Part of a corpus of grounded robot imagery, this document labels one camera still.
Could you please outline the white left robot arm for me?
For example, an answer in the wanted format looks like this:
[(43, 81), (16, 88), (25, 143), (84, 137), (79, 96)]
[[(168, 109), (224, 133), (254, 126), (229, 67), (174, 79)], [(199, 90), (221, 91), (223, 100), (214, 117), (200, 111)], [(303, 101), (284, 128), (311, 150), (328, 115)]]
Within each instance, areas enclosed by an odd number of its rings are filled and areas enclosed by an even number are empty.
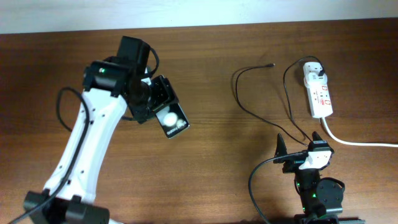
[(107, 208), (94, 204), (101, 165), (111, 137), (127, 111), (131, 121), (157, 119), (168, 138), (189, 127), (169, 80), (147, 67), (155, 50), (124, 36), (118, 52), (85, 68), (80, 110), (57, 168), (40, 193), (24, 200), (34, 223), (110, 223)]

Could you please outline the black Samsung Galaxy smartphone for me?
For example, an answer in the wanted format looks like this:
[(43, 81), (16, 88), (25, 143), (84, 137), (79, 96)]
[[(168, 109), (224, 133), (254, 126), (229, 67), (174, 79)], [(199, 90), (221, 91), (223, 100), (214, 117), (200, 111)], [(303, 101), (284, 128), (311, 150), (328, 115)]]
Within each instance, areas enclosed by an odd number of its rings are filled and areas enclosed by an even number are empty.
[(178, 136), (190, 127), (180, 103), (166, 106), (156, 113), (156, 118), (168, 139)]

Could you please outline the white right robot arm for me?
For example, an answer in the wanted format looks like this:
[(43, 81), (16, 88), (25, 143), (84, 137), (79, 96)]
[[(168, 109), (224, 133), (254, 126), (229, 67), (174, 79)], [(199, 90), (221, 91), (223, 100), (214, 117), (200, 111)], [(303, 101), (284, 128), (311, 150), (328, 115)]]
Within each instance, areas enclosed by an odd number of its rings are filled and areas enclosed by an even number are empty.
[(338, 217), (343, 212), (345, 184), (338, 179), (320, 175), (320, 171), (330, 165), (335, 152), (318, 133), (312, 133), (312, 138), (306, 150), (289, 154), (282, 135), (277, 135), (274, 163), (283, 165), (283, 173), (295, 174), (294, 185), (303, 208), (302, 214), (294, 216), (294, 222), (365, 223), (360, 218)]

